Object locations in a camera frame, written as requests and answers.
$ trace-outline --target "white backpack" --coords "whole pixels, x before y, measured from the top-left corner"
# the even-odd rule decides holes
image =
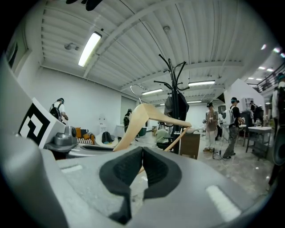
[[[223,125],[224,126],[229,126],[235,123],[236,118],[234,118],[233,112],[232,112],[232,109],[234,107],[235,106],[232,106],[230,109],[224,111],[223,113]]]

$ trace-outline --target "glossy tile floor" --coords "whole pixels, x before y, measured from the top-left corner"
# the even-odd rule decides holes
[[[140,137],[133,142],[133,146],[155,147],[155,138],[148,132],[145,136]],[[216,148],[220,150],[221,141],[216,141]],[[222,146],[222,154],[225,152],[228,143],[224,140]],[[260,159],[252,154],[251,149],[245,152],[246,147],[242,146],[240,140],[235,147],[236,155],[228,161],[214,160],[212,154],[203,152],[205,148],[205,136],[200,137],[200,146],[198,160],[211,166],[221,174],[238,183],[244,190],[254,199],[259,200],[267,194],[266,188],[271,175],[273,164],[266,160]],[[131,185],[132,201],[136,204],[135,208],[139,208],[142,192],[147,188],[147,175],[145,172],[139,174]]]

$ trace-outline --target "brown cabinet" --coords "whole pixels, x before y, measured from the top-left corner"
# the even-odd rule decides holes
[[[200,134],[185,134],[181,138],[180,155],[197,159],[200,145]]]

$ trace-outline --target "gray pants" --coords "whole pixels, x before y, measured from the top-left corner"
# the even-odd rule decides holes
[[[224,158],[231,156],[234,153],[233,149],[235,147],[235,142],[237,138],[237,127],[236,126],[230,127],[228,131],[229,131],[228,147],[226,149],[226,152],[223,155]]]

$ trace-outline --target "ceiling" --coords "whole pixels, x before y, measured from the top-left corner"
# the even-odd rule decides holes
[[[163,92],[142,96],[160,104],[169,91],[153,80],[171,83],[166,64],[186,61],[179,78],[189,82],[215,80],[214,85],[184,91],[187,101],[213,100],[246,72],[255,71],[270,55],[275,39],[243,1],[227,0],[103,0],[93,11],[78,1],[42,4],[41,65],[90,80],[126,94],[130,85]],[[102,35],[84,67],[78,65],[90,35]],[[73,43],[71,50],[65,44]]]
[[[257,69],[250,78],[252,79],[246,79],[246,83],[248,84],[255,84],[257,85],[262,80],[265,79],[265,77],[272,74],[272,72],[267,71],[267,69],[273,69],[276,70],[281,64],[284,62],[284,58],[280,56],[280,53],[276,53],[272,50],[270,56],[264,61],[260,66],[265,67],[265,69]]]

